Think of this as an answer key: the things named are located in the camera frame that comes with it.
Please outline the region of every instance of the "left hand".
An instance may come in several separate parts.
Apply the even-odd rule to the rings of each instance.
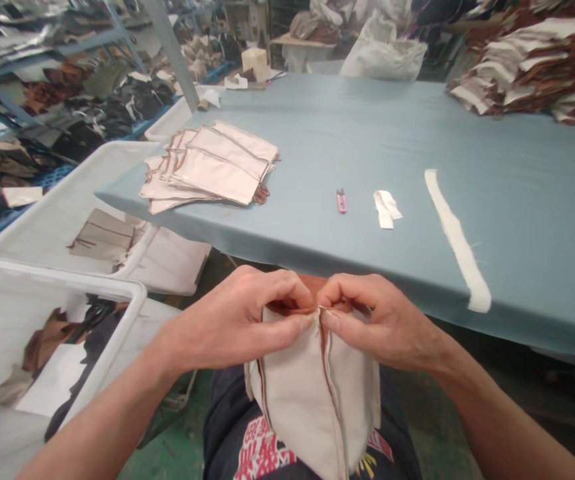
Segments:
[[[314,305],[311,292],[288,270],[263,273],[237,268],[210,293],[167,321],[149,345],[171,375],[224,368],[292,345],[310,321],[301,316],[261,323],[263,306],[280,300],[298,308]]]

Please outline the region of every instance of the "right hand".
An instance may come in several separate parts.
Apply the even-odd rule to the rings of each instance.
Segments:
[[[326,311],[322,322],[345,343],[400,370],[440,370],[456,343],[403,293],[380,275],[334,275],[318,292],[318,304],[332,307],[347,299],[372,311],[367,325],[353,315]]]

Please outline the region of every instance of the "t-shirt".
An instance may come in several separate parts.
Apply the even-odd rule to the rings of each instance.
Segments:
[[[318,476],[269,429],[256,401],[237,382],[213,403],[205,421],[205,470],[208,480],[317,479]],[[420,469],[404,419],[383,409],[351,480],[416,480]]]

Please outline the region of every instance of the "white fabric strip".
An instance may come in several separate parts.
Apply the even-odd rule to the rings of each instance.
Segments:
[[[382,229],[393,229],[394,220],[402,218],[402,214],[396,207],[396,201],[387,190],[376,190],[374,192],[374,203],[378,210],[378,222]]]
[[[425,170],[425,183],[440,217],[442,230],[445,232],[449,245],[456,255],[460,272],[469,288],[470,298],[467,308],[475,312],[487,313],[492,306],[492,294],[489,292],[487,283],[482,277],[480,270],[478,270],[474,253],[462,232],[460,220],[452,213],[440,192],[440,188],[438,188],[436,169]]]

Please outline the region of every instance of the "white plastic bin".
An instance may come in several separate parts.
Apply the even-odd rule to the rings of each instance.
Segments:
[[[138,282],[100,275],[71,273],[0,260],[0,383],[35,330],[43,327],[50,312],[68,312],[85,305],[86,293],[128,301],[118,327],[87,378],[65,422],[82,410],[138,355],[158,328],[178,309],[147,299]],[[50,418],[0,407],[0,479],[12,479],[43,446]]]
[[[225,87],[216,85],[196,85],[199,98],[208,90],[222,93]],[[151,141],[164,141],[174,135],[192,117],[192,111],[187,105],[185,97],[179,99],[158,121],[145,131],[145,138]]]
[[[211,247],[149,225],[123,267],[70,254],[67,246],[98,208],[125,214],[94,195],[159,148],[157,143],[114,141],[100,146],[44,198],[0,232],[0,258],[143,282],[149,291],[194,295]]]

